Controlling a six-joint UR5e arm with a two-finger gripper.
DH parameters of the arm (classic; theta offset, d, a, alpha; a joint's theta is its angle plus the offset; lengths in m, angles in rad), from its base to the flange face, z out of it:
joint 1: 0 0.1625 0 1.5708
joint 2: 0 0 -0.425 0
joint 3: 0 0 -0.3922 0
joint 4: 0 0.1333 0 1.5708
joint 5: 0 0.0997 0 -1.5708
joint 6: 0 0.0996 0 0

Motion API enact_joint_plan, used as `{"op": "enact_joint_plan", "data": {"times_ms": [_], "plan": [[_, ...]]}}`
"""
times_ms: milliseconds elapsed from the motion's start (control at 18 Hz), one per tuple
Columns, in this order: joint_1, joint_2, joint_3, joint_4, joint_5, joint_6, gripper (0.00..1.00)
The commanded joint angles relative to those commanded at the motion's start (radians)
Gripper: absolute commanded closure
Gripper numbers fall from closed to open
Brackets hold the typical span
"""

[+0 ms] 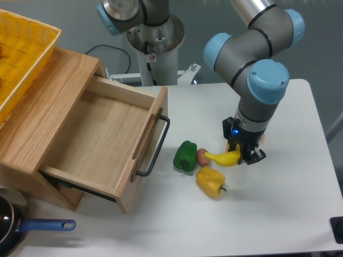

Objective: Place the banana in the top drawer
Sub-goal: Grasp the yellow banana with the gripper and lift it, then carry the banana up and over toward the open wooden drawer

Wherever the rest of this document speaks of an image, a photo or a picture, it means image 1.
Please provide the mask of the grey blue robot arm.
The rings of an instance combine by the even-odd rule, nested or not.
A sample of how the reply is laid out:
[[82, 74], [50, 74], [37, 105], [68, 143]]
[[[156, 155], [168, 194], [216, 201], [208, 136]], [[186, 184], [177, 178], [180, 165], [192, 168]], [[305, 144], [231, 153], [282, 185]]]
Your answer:
[[[259, 149], [264, 134], [289, 83], [288, 70], [272, 57], [304, 36], [305, 22], [295, 10], [282, 10], [274, 1], [232, 1], [247, 26], [234, 37], [219, 33], [206, 44], [206, 64], [239, 95], [233, 117], [225, 119], [228, 149], [240, 149], [240, 163], [265, 158]], [[177, 48], [184, 39], [181, 21], [168, 1], [102, 1], [96, 7], [112, 35], [125, 33], [136, 50], [143, 86], [177, 83]]]

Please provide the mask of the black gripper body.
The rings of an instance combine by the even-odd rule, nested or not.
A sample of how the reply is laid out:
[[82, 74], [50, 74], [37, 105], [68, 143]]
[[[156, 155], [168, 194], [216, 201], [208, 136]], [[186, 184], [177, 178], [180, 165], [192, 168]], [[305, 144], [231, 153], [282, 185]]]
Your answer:
[[236, 141], [243, 146], [258, 147], [260, 137], [264, 134], [265, 129], [257, 132], [251, 132], [243, 128], [243, 122], [239, 118], [229, 117], [222, 121], [223, 137], [227, 142]]

